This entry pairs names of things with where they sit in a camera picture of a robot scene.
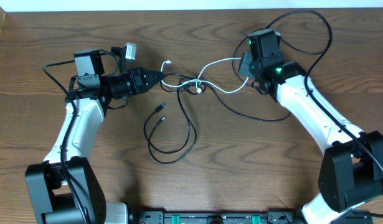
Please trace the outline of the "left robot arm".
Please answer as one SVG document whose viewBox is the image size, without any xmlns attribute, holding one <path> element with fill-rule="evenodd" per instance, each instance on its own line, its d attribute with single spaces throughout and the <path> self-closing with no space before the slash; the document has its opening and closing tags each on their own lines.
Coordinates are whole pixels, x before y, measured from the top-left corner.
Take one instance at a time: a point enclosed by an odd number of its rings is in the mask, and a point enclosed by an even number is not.
<svg viewBox="0 0 383 224">
<path fill-rule="evenodd" d="M 109 202 L 89 163 L 99 127 L 111 100 L 148 92 L 162 71 L 128 69 L 136 46 L 87 49 L 74 53 L 77 74 L 70 79 L 65 120 L 51 151 L 29 165 L 25 181 L 37 223 L 137 222 L 122 202 Z"/>
</svg>

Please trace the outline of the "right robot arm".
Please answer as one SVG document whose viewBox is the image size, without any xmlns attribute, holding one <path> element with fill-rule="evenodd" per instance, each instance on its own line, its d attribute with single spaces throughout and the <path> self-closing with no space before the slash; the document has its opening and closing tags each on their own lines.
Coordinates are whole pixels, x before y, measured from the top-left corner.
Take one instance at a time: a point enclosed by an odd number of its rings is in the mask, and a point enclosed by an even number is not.
<svg viewBox="0 0 383 224">
<path fill-rule="evenodd" d="M 341 115 L 296 62 L 286 62 L 281 36 L 270 28 L 248 35 L 239 73 L 253 78 L 309 132 L 323 154 L 319 194 L 300 211 L 303 223 L 355 223 L 371 218 L 356 208 L 383 195 L 383 135 L 367 133 Z"/>
</svg>

